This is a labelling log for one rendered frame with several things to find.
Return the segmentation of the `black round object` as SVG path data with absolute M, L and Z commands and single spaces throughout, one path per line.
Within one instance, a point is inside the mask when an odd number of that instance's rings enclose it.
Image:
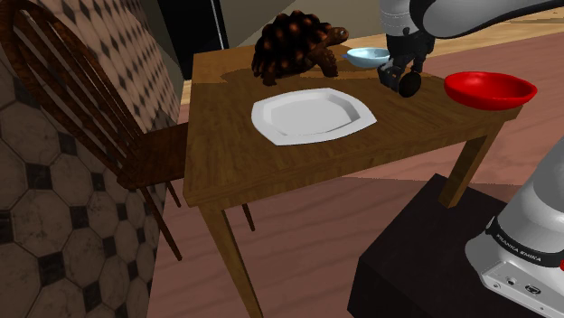
M 420 89 L 421 76 L 418 72 L 411 71 L 405 74 L 399 81 L 398 92 L 403 98 L 414 96 Z

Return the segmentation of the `light blue bowl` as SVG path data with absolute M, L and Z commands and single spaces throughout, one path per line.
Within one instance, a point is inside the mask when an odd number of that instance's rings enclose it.
M 377 68 L 389 60 L 390 53 L 385 48 L 360 47 L 350 49 L 343 56 L 356 67 Z

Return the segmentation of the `red bowl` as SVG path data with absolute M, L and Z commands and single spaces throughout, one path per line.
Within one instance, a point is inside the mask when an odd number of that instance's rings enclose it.
M 529 81 L 498 72 L 463 71 L 445 77 L 446 94 L 455 102 L 482 110 L 517 108 L 535 97 Z

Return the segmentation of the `white plate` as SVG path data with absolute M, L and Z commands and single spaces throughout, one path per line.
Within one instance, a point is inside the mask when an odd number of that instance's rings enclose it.
M 336 89 L 303 89 L 254 103 L 253 126 L 272 144 L 306 145 L 356 133 L 377 122 L 359 99 Z

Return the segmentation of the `brown tortoise figure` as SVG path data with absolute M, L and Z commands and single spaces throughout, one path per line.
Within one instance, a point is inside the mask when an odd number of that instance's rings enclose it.
M 277 79 L 304 73 L 314 66 L 319 66 L 326 77 L 336 77 L 336 58 L 330 47 L 348 38 L 346 28 L 323 23 L 314 14 L 300 10 L 281 13 L 263 27 L 255 44 L 253 75 L 262 78 L 268 87 L 275 86 Z

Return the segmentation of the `wooden table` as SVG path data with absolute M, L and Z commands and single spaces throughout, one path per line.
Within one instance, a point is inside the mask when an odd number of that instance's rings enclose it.
M 187 133 L 183 196 L 200 210 L 249 318 L 264 318 L 226 215 L 228 208 L 446 146 L 463 150 L 439 195 L 448 208 L 460 201 L 494 139 L 517 109 L 486 111 L 455 103 L 444 81 L 425 75 L 413 98 L 382 86 L 375 70 L 340 65 L 335 78 L 318 70 L 262 85 L 250 67 L 250 46 L 198 53 Z M 331 88 L 362 101 L 376 123 L 333 141 L 276 146 L 253 126 L 255 102 L 300 89 Z

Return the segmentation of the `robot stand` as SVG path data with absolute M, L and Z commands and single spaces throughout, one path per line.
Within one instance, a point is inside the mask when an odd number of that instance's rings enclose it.
M 453 208 L 435 174 L 359 258 L 347 306 L 353 318 L 543 318 L 487 289 L 465 255 L 500 201 L 473 188 Z

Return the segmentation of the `dark wooden chair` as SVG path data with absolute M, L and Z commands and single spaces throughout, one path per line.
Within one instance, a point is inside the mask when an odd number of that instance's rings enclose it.
M 148 186 L 183 178 L 186 124 L 141 130 L 87 46 L 50 11 L 0 0 L 0 44 L 35 100 L 117 177 L 141 191 L 175 257 L 181 252 Z

